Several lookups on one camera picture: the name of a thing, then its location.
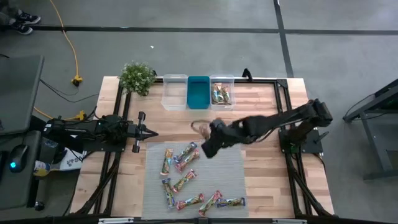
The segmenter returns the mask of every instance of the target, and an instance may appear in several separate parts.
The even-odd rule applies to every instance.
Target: gray mat
[[[168,176],[160,175],[163,166],[166,148],[173,149],[173,156],[178,155],[189,142],[178,143],[147,143],[146,173],[144,189],[144,208],[142,218],[195,218],[199,217],[198,209],[201,203],[186,207],[181,211],[167,208],[165,192],[162,179],[170,177],[172,185],[177,183],[190,169],[193,169],[197,176],[187,182],[179,193],[174,194],[175,201],[186,200],[199,193],[205,195],[207,201],[216,190],[223,194],[223,198],[245,197],[243,158],[240,146],[235,145],[229,149],[218,151],[212,159],[207,159],[198,144],[200,159],[189,164],[180,174],[172,163]],[[246,218],[248,217],[247,201],[246,207],[212,207],[206,212],[210,218]]]

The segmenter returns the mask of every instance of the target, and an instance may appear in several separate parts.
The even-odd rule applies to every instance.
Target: shoe
[[[10,24],[10,26],[16,30],[18,33],[23,34],[23,35],[28,35],[33,32],[33,29],[30,28],[29,26],[25,26],[23,23],[19,21],[15,21],[14,23]]]
[[[23,23],[23,24],[36,24],[40,22],[42,18],[40,16],[32,16],[29,13],[26,13],[24,11],[20,11],[21,13],[19,15],[16,15],[15,18],[17,21]]]

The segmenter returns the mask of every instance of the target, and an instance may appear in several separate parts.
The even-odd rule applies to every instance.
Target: green plant
[[[126,93],[134,92],[140,96],[148,95],[150,86],[155,82],[153,69],[147,63],[133,61],[124,64],[119,79]]]

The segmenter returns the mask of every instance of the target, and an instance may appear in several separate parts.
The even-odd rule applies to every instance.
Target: plastic container
[[[193,110],[204,110],[210,104],[210,78],[188,77],[187,105]]]
[[[187,75],[167,74],[163,76],[162,105],[169,111],[187,109]]]
[[[210,85],[214,83],[223,83],[229,86],[229,97],[231,98],[231,105],[214,105],[211,100],[210,93],[210,107],[212,110],[232,110],[236,104],[235,91],[234,91],[234,80],[233,75],[212,75],[210,76]]]

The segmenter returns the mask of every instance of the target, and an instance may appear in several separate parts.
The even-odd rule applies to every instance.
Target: wooden table
[[[288,78],[287,81],[293,108],[306,103],[308,98],[304,80]],[[116,77],[104,77],[96,110],[98,116],[113,113],[118,82],[119,80]],[[128,119],[137,121],[139,111],[146,113],[145,124],[151,130],[159,133],[159,136],[149,138],[146,142],[190,142],[201,139],[201,136],[190,128],[190,123],[195,119],[212,120],[220,117],[228,122],[249,115],[262,114],[267,116],[277,113],[272,85],[235,84],[235,92],[237,103],[233,111],[167,111],[160,104],[162,84],[156,83],[150,89],[148,96],[132,95]],[[119,114],[123,112],[124,97],[121,102]],[[133,144],[133,139],[129,139],[126,151],[122,154],[112,216],[140,217],[142,214],[146,143],[141,143],[141,151],[138,154],[131,152]],[[261,143],[242,146],[242,156],[244,158],[249,217],[293,217],[285,157],[280,152],[277,131],[274,131]],[[81,208],[94,192],[100,179],[103,157],[103,152],[96,152],[84,160],[71,212]],[[312,154],[304,154],[303,164],[308,187],[324,208],[333,213],[325,171],[319,158]],[[108,189],[105,190],[101,210],[104,209],[106,204],[107,194]],[[304,211],[301,190],[298,190],[298,199],[300,208]]]

